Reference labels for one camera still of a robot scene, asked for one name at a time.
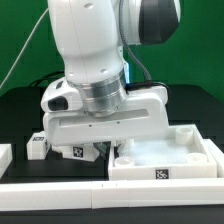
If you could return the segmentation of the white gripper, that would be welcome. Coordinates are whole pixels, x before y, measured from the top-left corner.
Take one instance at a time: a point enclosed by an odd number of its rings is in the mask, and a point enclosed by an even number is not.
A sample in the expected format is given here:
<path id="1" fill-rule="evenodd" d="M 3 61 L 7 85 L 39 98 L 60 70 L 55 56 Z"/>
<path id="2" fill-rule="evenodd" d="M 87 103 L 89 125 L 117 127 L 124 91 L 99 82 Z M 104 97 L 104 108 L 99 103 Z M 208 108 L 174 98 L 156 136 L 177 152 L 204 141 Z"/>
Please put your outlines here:
<path id="1" fill-rule="evenodd" d="M 86 110 L 83 97 L 63 78 L 51 83 L 41 100 L 43 126 L 48 142 L 53 146 L 76 146 L 94 143 L 103 159 L 110 143 L 122 153 L 126 139 L 156 136 L 168 130 L 165 105 L 168 91 L 164 86 L 146 86 L 128 91 L 117 107 L 94 112 Z"/>

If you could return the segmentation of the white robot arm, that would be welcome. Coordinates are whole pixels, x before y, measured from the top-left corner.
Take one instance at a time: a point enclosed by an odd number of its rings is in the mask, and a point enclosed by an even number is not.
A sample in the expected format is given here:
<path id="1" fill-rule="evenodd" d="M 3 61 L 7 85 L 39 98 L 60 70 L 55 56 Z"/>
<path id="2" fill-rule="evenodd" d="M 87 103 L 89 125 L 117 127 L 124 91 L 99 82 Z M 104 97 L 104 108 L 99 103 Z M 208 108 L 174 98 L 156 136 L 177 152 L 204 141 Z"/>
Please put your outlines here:
<path id="1" fill-rule="evenodd" d="M 41 101 L 52 149 L 84 159 L 110 142 L 166 132 L 166 87 L 128 84 L 122 52 L 167 41 L 180 22 L 179 0 L 48 0 L 48 7 L 65 65 Z"/>

